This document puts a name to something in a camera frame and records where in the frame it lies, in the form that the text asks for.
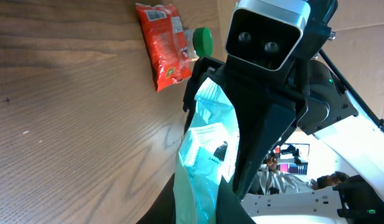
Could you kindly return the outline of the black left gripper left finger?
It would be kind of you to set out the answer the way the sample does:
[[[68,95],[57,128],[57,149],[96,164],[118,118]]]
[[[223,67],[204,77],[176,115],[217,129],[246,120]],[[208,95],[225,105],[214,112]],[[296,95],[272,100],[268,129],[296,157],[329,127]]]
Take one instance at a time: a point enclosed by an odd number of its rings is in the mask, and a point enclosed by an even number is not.
[[[151,208],[137,224],[175,224],[176,205],[173,193],[175,174],[171,176]]]

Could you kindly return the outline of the mint green wipes pack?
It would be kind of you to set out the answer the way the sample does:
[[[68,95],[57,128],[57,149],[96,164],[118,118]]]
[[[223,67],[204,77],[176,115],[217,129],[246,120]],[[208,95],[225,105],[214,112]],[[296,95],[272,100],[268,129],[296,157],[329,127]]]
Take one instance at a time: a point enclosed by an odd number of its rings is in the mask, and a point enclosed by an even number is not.
[[[240,131],[234,106],[213,80],[207,78],[194,99],[176,159],[176,223],[215,223],[218,188],[234,175]]]

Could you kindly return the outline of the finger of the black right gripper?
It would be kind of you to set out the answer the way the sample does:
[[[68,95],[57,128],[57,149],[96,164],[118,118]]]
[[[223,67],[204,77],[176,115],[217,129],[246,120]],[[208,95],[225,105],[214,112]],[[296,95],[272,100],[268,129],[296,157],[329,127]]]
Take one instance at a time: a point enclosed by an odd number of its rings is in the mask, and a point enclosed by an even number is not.
[[[243,199],[265,155],[304,112],[304,97],[288,91],[234,91],[240,142],[233,191]]]
[[[194,64],[192,75],[189,78],[184,97],[183,97],[183,110],[188,112],[187,119],[184,126],[184,132],[188,130],[195,113],[196,100],[195,96],[203,84],[203,82],[210,78],[220,87],[225,87],[226,84],[222,80],[223,66],[225,62],[219,61],[212,57],[200,57]]]

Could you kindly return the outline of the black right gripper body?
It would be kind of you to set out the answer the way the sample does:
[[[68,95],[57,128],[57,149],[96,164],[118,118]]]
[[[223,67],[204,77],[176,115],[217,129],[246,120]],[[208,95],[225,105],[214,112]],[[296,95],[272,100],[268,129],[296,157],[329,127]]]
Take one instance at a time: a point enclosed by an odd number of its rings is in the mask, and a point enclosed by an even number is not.
[[[295,129],[310,135],[328,128],[358,111],[347,98],[339,78],[317,60],[292,62],[272,79],[274,72],[240,63],[212,59],[216,79],[235,107],[236,120],[243,136],[280,136]]]

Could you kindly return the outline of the red snack bag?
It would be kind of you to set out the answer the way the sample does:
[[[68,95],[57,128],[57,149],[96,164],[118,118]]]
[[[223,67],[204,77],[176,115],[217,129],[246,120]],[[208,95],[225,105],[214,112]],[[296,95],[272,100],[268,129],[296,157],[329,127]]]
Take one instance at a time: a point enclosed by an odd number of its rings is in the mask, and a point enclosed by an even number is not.
[[[161,91],[191,76],[187,41],[175,5],[136,4],[152,66]]]

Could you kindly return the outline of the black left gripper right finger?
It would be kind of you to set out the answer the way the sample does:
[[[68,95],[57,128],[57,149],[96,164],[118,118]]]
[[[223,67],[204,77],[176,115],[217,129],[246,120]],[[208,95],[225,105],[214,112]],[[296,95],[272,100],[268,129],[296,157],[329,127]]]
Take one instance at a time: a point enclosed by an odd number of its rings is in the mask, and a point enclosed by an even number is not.
[[[218,188],[216,224],[255,224],[223,177]]]

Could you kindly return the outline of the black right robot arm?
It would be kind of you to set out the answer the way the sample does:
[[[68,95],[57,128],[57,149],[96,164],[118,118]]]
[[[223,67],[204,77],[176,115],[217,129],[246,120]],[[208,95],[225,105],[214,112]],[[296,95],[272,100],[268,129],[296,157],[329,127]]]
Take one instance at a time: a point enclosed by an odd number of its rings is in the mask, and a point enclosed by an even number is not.
[[[329,58],[297,60],[286,70],[287,83],[235,58],[196,61],[184,95],[184,111],[195,115],[197,91],[206,79],[225,94],[213,118],[241,136],[233,191],[247,193],[265,154],[296,129],[328,145],[352,166],[384,202],[384,120],[377,118]]]

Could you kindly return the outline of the green lid spice jar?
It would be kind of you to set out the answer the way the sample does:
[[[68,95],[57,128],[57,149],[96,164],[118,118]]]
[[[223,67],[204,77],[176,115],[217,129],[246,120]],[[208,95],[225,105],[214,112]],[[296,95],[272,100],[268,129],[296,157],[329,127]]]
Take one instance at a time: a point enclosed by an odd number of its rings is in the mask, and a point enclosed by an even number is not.
[[[213,38],[208,27],[199,27],[184,31],[187,42],[187,55],[189,61],[200,57],[211,56],[213,53]]]

